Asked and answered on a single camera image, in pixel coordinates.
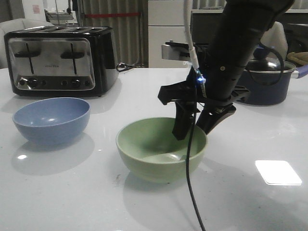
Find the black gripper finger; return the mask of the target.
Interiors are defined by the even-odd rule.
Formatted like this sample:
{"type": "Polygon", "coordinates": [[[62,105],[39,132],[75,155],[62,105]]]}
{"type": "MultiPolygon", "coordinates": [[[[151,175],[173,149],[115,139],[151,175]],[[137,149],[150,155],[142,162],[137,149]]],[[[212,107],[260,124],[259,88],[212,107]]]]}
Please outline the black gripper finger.
{"type": "Polygon", "coordinates": [[[193,115],[200,111],[197,109],[196,102],[177,101],[175,106],[176,117],[172,133],[177,140],[181,141],[186,138],[194,123],[193,115]]]}
{"type": "Polygon", "coordinates": [[[197,119],[196,125],[205,134],[209,134],[224,119],[233,115],[235,111],[236,107],[233,104],[227,107],[204,108],[197,119]]]}

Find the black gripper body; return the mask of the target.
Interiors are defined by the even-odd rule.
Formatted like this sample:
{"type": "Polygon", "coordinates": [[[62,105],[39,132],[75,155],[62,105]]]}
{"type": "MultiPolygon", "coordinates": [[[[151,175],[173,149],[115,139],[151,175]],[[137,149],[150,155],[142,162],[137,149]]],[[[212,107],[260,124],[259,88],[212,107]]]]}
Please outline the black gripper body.
{"type": "Polygon", "coordinates": [[[197,43],[194,48],[199,68],[191,68],[185,81],[162,86],[158,94],[162,104],[176,102],[186,107],[197,101],[225,108],[249,96],[249,90],[238,81],[248,63],[250,46],[197,43]]]}

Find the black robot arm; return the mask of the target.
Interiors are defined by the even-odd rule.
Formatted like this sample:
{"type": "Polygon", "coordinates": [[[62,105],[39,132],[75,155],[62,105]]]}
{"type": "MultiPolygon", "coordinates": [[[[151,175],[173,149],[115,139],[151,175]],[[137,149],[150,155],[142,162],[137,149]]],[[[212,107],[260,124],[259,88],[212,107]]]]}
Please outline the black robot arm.
{"type": "Polygon", "coordinates": [[[185,139],[193,125],[209,133],[235,112],[235,101],[248,97],[238,80],[264,33],[292,5],[291,0],[227,1],[213,41],[185,81],[160,88],[162,104],[176,105],[176,139],[185,139]]]}

